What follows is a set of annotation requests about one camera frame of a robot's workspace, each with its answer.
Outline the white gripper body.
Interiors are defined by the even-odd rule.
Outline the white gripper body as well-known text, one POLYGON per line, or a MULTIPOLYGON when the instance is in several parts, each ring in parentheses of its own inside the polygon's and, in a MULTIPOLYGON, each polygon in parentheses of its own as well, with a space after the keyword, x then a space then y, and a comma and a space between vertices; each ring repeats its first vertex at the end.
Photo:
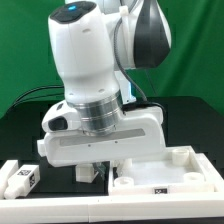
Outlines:
POLYGON ((158 106, 120 113, 110 134, 88 136, 77 130, 46 133, 45 156, 55 167, 138 158, 165 150, 163 111, 158 106))

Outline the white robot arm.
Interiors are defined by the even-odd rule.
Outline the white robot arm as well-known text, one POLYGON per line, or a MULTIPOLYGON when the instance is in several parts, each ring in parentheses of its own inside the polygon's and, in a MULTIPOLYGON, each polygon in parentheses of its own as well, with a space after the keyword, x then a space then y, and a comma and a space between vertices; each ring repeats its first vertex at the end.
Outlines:
POLYGON ((64 100, 46 113, 38 152, 54 167, 148 156, 165 149, 162 110, 144 102, 129 111, 115 72, 112 42, 120 14, 98 4, 65 4, 48 17, 50 43, 64 100))

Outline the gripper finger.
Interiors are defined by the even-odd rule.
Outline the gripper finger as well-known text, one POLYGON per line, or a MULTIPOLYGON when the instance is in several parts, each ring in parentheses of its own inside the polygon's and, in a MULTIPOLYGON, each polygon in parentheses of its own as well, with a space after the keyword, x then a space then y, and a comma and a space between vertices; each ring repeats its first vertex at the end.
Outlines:
POLYGON ((106 167, 103 163, 97 162, 93 164, 94 170, 97 171, 101 177, 104 177, 106 174, 106 167))

